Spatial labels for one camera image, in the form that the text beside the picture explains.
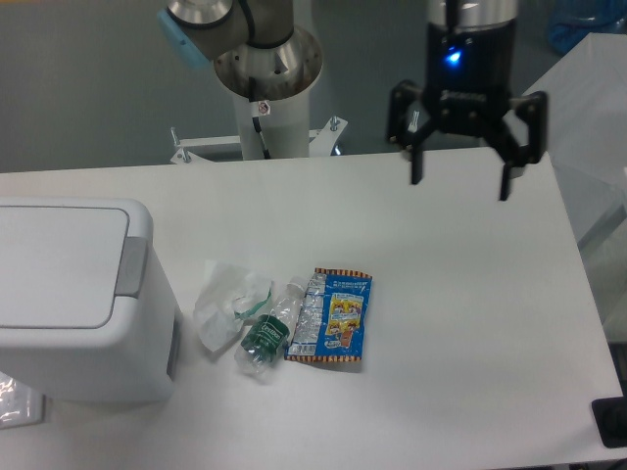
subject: plastic bag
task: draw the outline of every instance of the plastic bag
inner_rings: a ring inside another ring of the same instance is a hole
[[[0,372],[0,429],[43,420],[43,395]]]
[[[193,316],[200,340],[214,352],[235,338],[247,319],[268,312],[272,281],[218,261],[207,261],[206,278]]]

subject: crumpled plastic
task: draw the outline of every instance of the crumpled plastic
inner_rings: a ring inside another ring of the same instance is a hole
[[[269,312],[272,281],[220,261],[206,262],[205,279],[193,317],[201,342],[214,352],[235,338],[246,320]]]

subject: gray floor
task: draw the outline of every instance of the gray floor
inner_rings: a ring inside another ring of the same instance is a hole
[[[213,72],[187,69],[162,38],[156,13],[164,3],[0,5],[0,172],[165,164],[171,126],[181,138],[236,133]],[[319,38],[325,54],[312,127],[334,114],[347,119],[347,153],[393,149],[383,141],[388,93],[403,78],[422,81],[425,3],[296,2],[297,23]],[[552,2],[520,3],[516,93],[558,60],[544,36]],[[435,136],[429,146],[472,143]]]

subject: green bottle label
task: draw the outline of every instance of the green bottle label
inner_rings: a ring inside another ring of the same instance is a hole
[[[276,350],[283,345],[289,334],[290,330],[281,320],[262,315],[242,340],[242,348],[247,350],[251,346],[257,346],[274,358]]]

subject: plastic bottle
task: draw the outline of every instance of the plastic bottle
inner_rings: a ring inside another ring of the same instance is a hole
[[[626,17],[627,0],[556,0],[549,20],[549,42],[566,54],[589,32],[623,32]]]
[[[235,360],[242,372],[261,374],[294,335],[308,282],[294,277],[268,315],[262,315],[242,340]]]

